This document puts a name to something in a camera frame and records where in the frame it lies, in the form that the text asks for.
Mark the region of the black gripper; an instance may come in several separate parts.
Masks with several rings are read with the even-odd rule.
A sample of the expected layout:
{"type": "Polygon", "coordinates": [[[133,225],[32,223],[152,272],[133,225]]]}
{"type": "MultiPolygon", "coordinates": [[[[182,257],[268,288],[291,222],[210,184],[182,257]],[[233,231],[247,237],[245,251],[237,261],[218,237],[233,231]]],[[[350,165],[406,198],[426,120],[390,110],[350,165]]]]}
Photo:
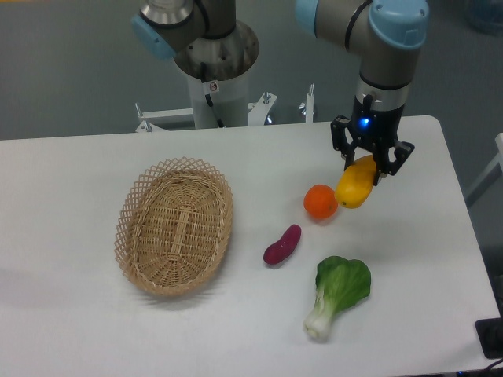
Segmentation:
{"type": "Polygon", "coordinates": [[[404,105],[389,111],[377,111],[354,99],[351,118],[338,115],[331,123],[333,149],[344,159],[344,170],[354,163],[355,151],[363,148],[373,153],[376,165],[373,185],[384,176],[395,176],[415,149],[415,145],[398,140],[398,125],[404,105]]]}

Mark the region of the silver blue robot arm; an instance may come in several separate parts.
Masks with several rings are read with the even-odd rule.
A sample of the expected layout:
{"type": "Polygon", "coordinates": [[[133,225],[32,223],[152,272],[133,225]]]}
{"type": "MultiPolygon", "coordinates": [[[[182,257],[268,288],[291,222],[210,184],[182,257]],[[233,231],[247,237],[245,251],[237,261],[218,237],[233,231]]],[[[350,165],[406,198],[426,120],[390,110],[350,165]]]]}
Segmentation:
{"type": "MultiPolygon", "coordinates": [[[[350,117],[331,124],[332,145],[347,166],[357,148],[370,152],[374,179],[395,175],[413,152],[397,131],[425,42],[425,1],[298,1],[298,25],[361,60],[350,117]]],[[[244,126],[243,100],[224,99],[225,83],[250,72],[259,55],[253,30],[233,1],[145,1],[131,27],[156,58],[172,60],[196,83],[193,110],[202,128],[244,126]]]]}

